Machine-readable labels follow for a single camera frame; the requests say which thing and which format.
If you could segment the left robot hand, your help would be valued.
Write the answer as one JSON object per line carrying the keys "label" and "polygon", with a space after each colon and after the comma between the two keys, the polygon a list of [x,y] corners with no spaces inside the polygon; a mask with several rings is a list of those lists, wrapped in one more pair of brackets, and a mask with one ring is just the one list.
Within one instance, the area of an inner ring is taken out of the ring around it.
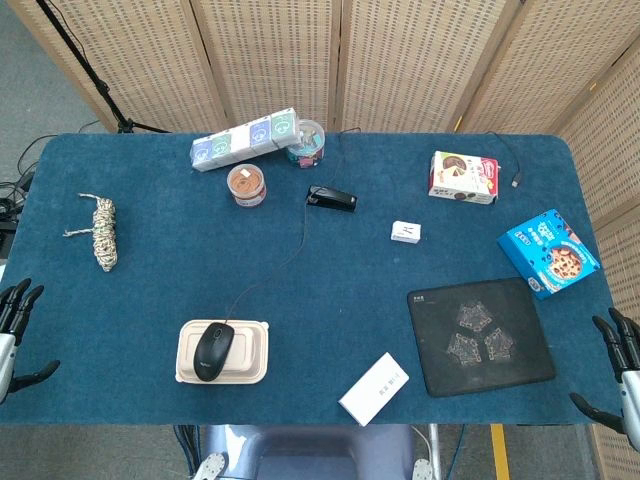
{"label": "left robot hand", "polygon": [[59,360],[53,360],[40,371],[15,376],[17,353],[34,305],[44,291],[43,285],[28,290],[30,285],[31,279],[26,278],[1,292],[1,403],[8,395],[47,380],[60,366]]}

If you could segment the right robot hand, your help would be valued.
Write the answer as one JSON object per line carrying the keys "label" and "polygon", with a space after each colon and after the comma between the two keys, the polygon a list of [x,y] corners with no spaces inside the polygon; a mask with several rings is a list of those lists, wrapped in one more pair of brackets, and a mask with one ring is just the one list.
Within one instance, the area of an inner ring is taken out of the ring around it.
{"label": "right robot hand", "polygon": [[621,414],[614,415],[590,405],[581,395],[569,397],[576,408],[594,422],[618,434],[639,451],[639,326],[616,308],[608,309],[617,331],[603,318],[594,315],[592,321],[600,331],[612,366],[621,399]]}

